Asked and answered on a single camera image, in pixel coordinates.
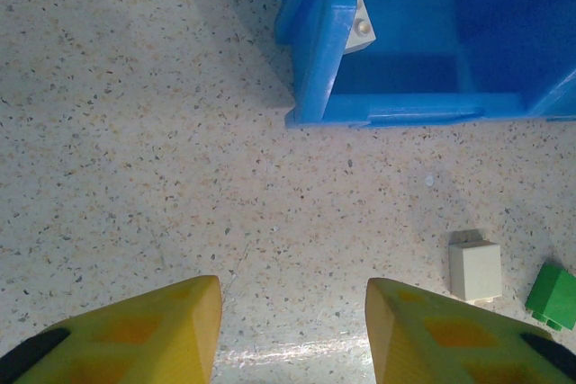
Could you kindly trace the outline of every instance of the speckled terrazzo floor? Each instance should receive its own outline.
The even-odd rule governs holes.
[[[508,316],[576,272],[576,124],[285,130],[277,6],[0,0],[0,353],[214,273],[214,383],[371,383],[366,281],[447,294],[450,233],[501,244]]]

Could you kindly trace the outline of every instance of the blue plastic box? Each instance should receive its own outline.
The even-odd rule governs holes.
[[[356,0],[282,0],[289,127],[576,119],[576,0],[364,0],[376,41],[343,56]]]

